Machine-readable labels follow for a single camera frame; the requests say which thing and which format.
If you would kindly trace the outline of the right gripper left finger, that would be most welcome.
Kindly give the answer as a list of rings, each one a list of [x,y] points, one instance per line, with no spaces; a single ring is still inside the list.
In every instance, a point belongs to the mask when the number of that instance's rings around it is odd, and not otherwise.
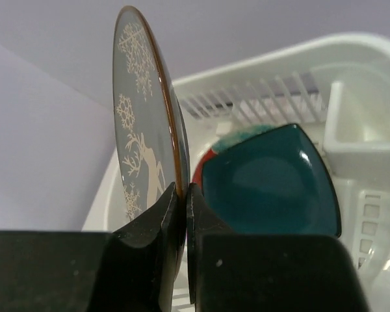
[[[184,219],[171,183],[109,232],[0,231],[0,311],[169,311]]]

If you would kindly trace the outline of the grey reindeer round plate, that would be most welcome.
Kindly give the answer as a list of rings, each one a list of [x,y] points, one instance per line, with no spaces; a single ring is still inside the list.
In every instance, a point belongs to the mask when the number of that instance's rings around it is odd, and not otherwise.
[[[141,11],[118,14],[112,50],[114,130],[125,215],[132,221],[175,183],[190,183],[187,132],[168,68]]]

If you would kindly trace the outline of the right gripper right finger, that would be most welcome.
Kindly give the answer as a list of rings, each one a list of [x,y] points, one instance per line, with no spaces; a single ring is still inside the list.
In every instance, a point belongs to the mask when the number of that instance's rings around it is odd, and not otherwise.
[[[187,268],[196,311],[368,311],[345,246],[325,235],[234,232],[187,190]]]

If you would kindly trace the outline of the dark teal square plate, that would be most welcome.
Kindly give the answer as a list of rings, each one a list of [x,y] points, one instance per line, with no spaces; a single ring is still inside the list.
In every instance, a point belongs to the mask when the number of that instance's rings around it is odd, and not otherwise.
[[[332,179],[297,123],[253,136],[207,161],[202,193],[239,233],[341,236]]]

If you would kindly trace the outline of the red and teal round plate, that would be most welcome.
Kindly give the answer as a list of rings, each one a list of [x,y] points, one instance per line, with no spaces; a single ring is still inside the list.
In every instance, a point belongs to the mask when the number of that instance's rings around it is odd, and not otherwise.
[[[251,125],[228,134],[221,136],[212,146],[202,155],[200,161],[194,169],[192,182],[197,184],[202,189],[202,173],[204,164],[217,156],[219,153],[228,150],[230,147],[237,145],[249,138],[276,128],[274,125],[256,124]]]

